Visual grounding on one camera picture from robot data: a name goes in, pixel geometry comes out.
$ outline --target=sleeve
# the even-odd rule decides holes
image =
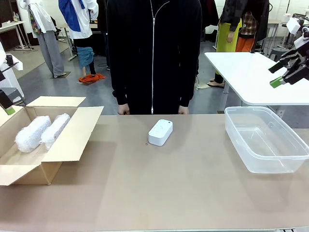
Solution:
[[[91,19],[96,20],[98,17],[98,3],[97,0],[83,0],[87,5],[87,9],[91,10],[90,13]]]
[[[240,18],[247,5],[247,1],[248,0],[235,0],[236,2],[235,13],[234,13],[234,17],[231,23],[230,31],[236,31]]]
[[[107,3],[107,31],[108,48],[111,66],[113,95],[117,98],[119,105],[127,103],[125,87],[126,49],[121,41],[121,16],[117,9],[117,0],[109,0]]]
[[[209,13],[206,0],[200,0],[202,8],[202,30],[209,26]]]
[[[198,0],[192,1],[192,9],[186,18],[185,33],[180,39],[180,84],[181,102],[180,105],[187,107],[194,94],[194,83],[197,74],[197,63],[200,47],[200,36],[202,29],[202,12]]]

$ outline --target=cardboard box flap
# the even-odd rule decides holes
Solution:
[[[47,97],[41,96],[29,103],[27,106],[47,106],[47,107],[77,107],[86,97]]]
[[[79,161],[103,108],[78,108],[42,162]]]
[[[12,115],[7,115],[7,113],[0,107],[0,126],[6,123],[10,118],[12,118],[18,111],[22,110],[22,106],[12,105],[13,109],[15,109],[15,113]]]
[[[38,167],[38,165],[0,165],[0,185],[8,186]]]

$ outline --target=clear plastic container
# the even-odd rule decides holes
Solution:
[[[228,107],[225,129],[252,173],[293,173],[309,159],[307,144],[268,108]]]

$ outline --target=bubble wrap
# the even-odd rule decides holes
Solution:
[[[18,150],[29,153],[40,145],[41,135],[51,125],[49,116],[36,117],[27,127],[16,136],[15,142]]]
[[[70,120],[68,114],[62,114],[55,118],[54,122],[48,127],[41,136],[41,142],[45,143],[46,149],[49,150],[65,126]]]

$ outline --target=black hoodie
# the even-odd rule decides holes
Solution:
[[[107,21],[118,104],[128,103],[131,114],[187,107],[200,46],[199,0],[109,0]]]

